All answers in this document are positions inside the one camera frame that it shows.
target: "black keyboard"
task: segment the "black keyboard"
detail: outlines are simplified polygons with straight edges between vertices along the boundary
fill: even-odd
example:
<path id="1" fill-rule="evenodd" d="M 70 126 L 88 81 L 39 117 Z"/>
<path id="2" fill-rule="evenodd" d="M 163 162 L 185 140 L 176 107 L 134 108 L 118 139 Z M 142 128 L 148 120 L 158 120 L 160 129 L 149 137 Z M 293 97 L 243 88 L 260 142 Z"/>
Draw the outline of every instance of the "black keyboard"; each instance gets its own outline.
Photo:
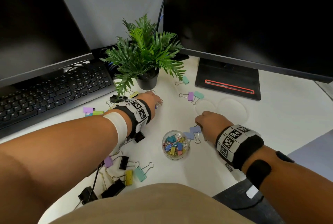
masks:
<path id="1" fill-rule="evenodd" d="M 101 62 L 25 82 L 0 98 L 0 138 L 116 89 Z"/>

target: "person's left arm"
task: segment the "person's left arm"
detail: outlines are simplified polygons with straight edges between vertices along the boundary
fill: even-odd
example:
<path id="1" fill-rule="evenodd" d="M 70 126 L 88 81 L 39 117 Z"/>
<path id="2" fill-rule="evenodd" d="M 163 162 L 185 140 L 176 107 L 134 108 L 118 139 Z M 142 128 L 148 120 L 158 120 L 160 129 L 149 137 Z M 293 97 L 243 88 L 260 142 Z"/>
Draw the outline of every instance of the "person's left arm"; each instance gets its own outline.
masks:
<path id="1" fill-rule="evenodd" d="M 160 98 L 140 94 L 155 116 Z M 127 135 L 130 118 L 120 110 Z M 63 122 L 0 144 L 0 223 L 37 223 L 57 199 L 68 192 L 103 159 L 118 142 L 113 123 L 102 115 Z"/>

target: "computer monitor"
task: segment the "computer monitor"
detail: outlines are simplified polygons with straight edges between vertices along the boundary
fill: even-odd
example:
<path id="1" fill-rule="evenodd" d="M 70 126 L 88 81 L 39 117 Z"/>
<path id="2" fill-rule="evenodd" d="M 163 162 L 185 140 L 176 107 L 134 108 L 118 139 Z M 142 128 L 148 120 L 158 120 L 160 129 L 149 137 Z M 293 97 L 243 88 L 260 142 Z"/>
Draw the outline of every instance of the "computer monitor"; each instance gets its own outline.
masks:
<path id="1" fill-rule="evenodd" d="M 258 69 L 333 80 L 329 1 L 164 0 L 164 31 L 201 57 L 197 86 L 260 100 Z"/>
<path id="2" fill-rule="evenodd" d="M 89 59 L 63 0 L 0 0 L 0 87 Z"/>

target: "person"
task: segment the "person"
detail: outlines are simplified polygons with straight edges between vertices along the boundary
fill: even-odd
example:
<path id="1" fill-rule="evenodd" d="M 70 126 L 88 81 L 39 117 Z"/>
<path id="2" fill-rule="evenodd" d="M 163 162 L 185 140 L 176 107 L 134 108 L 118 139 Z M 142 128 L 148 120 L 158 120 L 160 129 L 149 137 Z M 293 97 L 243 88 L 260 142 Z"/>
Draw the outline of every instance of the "person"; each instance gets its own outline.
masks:
<path id="1" fill-rule="evenodd" d="M 137 96 L 155 116 L 160 97 Z M 117 109 L 132 130 L 131 119 Z M 203 112 L 195 119 L 206 140 L 233 124 L 224 116 Z M 57 199 L 68 192 L 111 153 L 118 142 L 115 125 L 103 115 L 52 125 L 0 145 L 0 223 L 37 223 Z M 286 223 L 333 223 L 333 183 L 296 163 L 279 159 L 262 146 L 241 167 L 244 174 L 256 160 L 271 172 L 259 190 Z M 179 184 L 154 184 L 88 203 L 54 222 L 77 223 L 252 223 L 225 205 Z"/>

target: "white wristband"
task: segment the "white wristband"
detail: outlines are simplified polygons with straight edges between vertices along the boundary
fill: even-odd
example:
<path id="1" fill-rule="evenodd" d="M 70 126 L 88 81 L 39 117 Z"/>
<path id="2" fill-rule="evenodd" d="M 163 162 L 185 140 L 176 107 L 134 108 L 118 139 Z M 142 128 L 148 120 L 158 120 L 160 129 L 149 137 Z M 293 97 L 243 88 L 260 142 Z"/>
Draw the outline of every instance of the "white wristband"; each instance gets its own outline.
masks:
<path id="1" fill-rule="evenodd" d="M 118 133 L 118 144 L 123 142 L 127 136 L 127 124 L 123 116 L 119 113 L 108 113 L 103 117 L 109 119 L 113 125 L 115 126 L 117 133 Z"/>

